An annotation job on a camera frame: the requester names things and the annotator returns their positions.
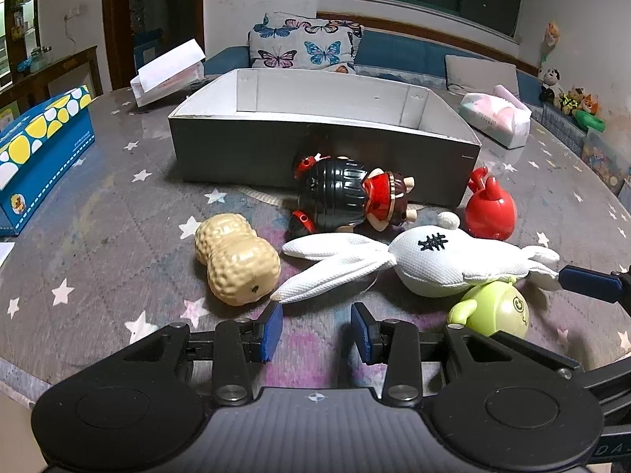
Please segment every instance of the window sill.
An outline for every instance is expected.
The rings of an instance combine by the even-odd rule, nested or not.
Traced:
[[[471,28],[475,28],[477,30],[480,30],[484,33],[487,34],[491,34],[493,36],[498,37],[499,39],[502,39],[504,41],[508,41],[509,43],[514,44],[515,46],[519,46],[519,42],[517,40],[515,40],[514,37],[510,37],[507,36],[505,34],[502,34],[501,32],[498,32],[496,30],[493,30],[491,28],[487,28],[486,26],[480,25],[478,23],[475,23],[473,21],[469,21],[468,19],[464,19],[460,16],[457,15],[453,15],[451,13],[448,12],[442,12],[440,10],[437,9],[432,9],[431,7],[424,7],[421,5],[415,5],[415,4],[410,4],[408,2],[402,2],[399,0],[354,0],[356,2],[370,2],[373,4],[381,4],[381,5],[385,5],[385,6],[391,6],[391,7],[398,7],[400,9],[409,9],[409,10],[416,10],[419,12],[423,12],[426,14],[430,14],[430,15],[434,15],[443,19],[449,19],[453,22],[456,23],[460,23],[463,24],[465,26],[471,27]]]

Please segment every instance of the silver screw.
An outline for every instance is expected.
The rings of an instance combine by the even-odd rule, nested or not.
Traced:
[[[409,402],[414,400],[418,396],[418,390],[414,386],[408,386],[407,384],[397,384],[388,389],[388,395],[390,398],[400,400],[402,402]]]
[[[236,402],[244,399],[246,395],[247,390],[238,384],[226,384],[217,390],[217,396],[227,402]]]
[[[572,370],[569,368],[559,368],[556,372],[564,379],[570,380],[572,378]]]

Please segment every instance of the lime green round toy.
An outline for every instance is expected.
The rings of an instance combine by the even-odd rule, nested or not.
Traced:
[[[595,115],[591,115],[589,112],[585,112],[585,110],[576,110],[574,113],[574,118],[576,122],[580,126],[583,131],[587,131],[588,128],[594,128],[597,132],[604,132],[605,130],[605,122],[602,119],[599,119]]]
[[[485,336],[503,330],[523,338],[528,331],[528,305],[512,282],[493,281],[470,289],[451,308],[447,321]]]

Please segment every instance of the red toy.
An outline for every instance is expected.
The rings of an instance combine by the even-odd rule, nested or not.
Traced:
[[[473,196],[467,203],[465,222],[475,238],[507,240],[515,231],[517,206],[495,177],[488,175],[486,167],[471,173],[469,188]]]

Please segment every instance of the white stuffed toy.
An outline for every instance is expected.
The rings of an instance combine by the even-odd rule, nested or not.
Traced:
[[[499,240],[473,238],[458,228],[458,216],[450,212],[441,213],[438,224],[405,231],[390,246],[351,233],[292,240],[283,246],[285,254],[319,263],[289,278],[271,299],[281,303],[310,299],[392,267],[411,292],[423,297],[446,297],[491,281],[515,282],[530,272],[552,281],[544,284],[558,286],[558,273],[540,263],[558,261],[553,250],[520,249]]]

